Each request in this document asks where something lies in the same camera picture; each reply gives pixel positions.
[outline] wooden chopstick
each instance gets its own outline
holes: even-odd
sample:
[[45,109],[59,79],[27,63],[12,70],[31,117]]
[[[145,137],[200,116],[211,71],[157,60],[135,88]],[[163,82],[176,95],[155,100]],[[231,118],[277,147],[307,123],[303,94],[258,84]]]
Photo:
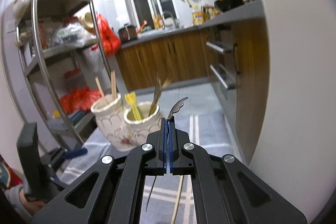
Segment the wooden chopstick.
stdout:
[[107,102],[107,100],[106,100],[106,98],[105,98],[105,95],[104,95],[104,92],[103,92],[103,90],[102,90],[102,88],[101,88],[101,85],[100,85],[100,83],[99,83],[99,79],[98,79],[98,77],[96,77],[96,83],[97,83],[99,92],[100,92],[100,94],[101,94],[101,97],[103,98],[103,101],[105,101],[106,105],[108,105],[109,103]]
[[111,71],[111,94],[112,100],[117,98],[117,87],[116,87],[116,72],[113,70]]

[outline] ceramic utensil holder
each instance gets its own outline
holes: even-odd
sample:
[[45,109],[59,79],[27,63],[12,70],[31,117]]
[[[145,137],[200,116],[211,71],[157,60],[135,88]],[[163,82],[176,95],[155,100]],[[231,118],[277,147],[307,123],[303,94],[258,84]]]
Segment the ceramic utensil holder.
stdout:
[[112,101],[112,95],[105,95],[108,105],[102,98],[91,106],[101,133],[119,151],[128,151],[146,142],[147,135],[160,130],[162,114],[157,105],[155,112],[149,116],[152,102],[143,102],[138,107],[145,119],[135,121],[131,109],[123,106],[120,93]]
[[139,103],[138,107],[143,117],[141,121],[135,121],[131,109],[127,109],[124,114],[125,129],[128,131],[128,140],[132,148],[146,143],[149,133],[158,131],[161,128],[161,118],[159,105],[152,115],[148,117],[152,102]]
[[108,105],[103,98],[97,100],[91,106],[91,112],[96,117],[97,125],[101,133],[113,144],[119,151],[129,150],[129,145],[123,143],[127,139],[127,132],[121,130],[124,125],[124,106],[120,93],[117,99],[112,101],[112,95],[105,95]]

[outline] faucet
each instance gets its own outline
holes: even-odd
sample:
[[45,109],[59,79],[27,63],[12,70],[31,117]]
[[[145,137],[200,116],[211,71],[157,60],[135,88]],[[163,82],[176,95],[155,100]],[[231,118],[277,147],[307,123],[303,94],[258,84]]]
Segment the faucet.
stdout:
[[172,18],[173,21],[174,21],[174,27],[175,27],[175,29],[176,29],[176,21],[175,21],[175,19],[174,19],[173,14],[172,14],[170,11],[163,11],[163,12],[162,12],[162,24],[163,24],[162,29],[163,29],[163,30],[166,29],[166,24],[165,24],[165,17],[164,17],[164,14],[168,14],[168,15],[171,16],[171,18]]

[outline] wooden cabinet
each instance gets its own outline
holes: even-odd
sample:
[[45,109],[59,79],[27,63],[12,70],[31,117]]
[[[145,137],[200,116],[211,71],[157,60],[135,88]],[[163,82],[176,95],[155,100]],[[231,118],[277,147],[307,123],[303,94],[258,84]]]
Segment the wooden cabinet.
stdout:
[[268,35],[265,20],[232,25],[237,75],[236,135],[249,164],[263,125],[269,82]]
[[[209,79],[222,105],[244,158],[249,164],[257,146],[263,125],[269,81],[268,36],[265,20],[233,23],[227,29],[213,27],[202,35],[222,49],[219,53],[206,47]],[[234,88],[223,84],[233,81]]]
[[116,54],[129,91],[154,86],[154,73],[162,81],[173,71],[173,83],[208,76],[204,45],[199,31],[173,34],[127,47]]

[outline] gray countertop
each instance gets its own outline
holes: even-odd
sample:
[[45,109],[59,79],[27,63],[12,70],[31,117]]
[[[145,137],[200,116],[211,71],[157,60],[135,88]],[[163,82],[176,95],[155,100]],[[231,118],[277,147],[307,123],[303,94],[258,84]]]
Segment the gray countertop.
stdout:
[[201,29],[216,26],[219,24],[231,24],[236,21],[263,18],[263,17],[265,17],[265,15],[264,15],[263,4],[261,0],[252,0],[252,1],[245,3],[244,5],[241,5],[237,8],[224,12],[214,17],[213,19],[204,22],[201,25],[191,26],[187,28],[173,29],[173,30],[168,30],[168,31],[153,30],[153,31],[142,33],[138,39],[122,44],[121,49],[132,47],[134,45],[147,42],[147,41],[151,41],[154,39],[158,39],[161,37],[167,37],[173,34],[201,30]]

